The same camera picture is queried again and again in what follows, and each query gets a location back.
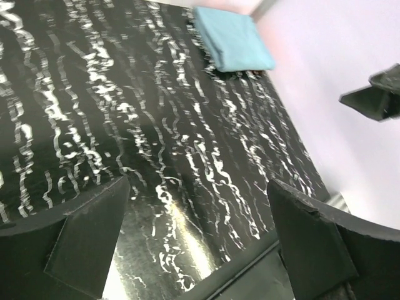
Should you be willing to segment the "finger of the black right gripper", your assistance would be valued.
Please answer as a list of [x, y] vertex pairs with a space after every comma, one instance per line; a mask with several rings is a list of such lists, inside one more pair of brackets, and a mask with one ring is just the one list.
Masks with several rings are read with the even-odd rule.
[[369, 86], [342, 94], [339, 102], [375, 121], [398, 118], [399, 64], [372, 75]]

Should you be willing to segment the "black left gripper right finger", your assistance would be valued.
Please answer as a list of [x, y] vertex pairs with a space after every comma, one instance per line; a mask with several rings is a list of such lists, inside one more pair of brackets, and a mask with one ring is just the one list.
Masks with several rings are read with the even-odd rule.
[[399, 299], [399, 230], [279, 180], [267, 195], [296, 299]]

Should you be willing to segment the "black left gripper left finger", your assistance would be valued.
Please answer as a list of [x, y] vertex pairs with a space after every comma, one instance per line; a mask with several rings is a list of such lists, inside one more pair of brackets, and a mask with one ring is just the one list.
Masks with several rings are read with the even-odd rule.
[[129, 193], [119, 177], [1, 225], [1, 299], [101, 299]]

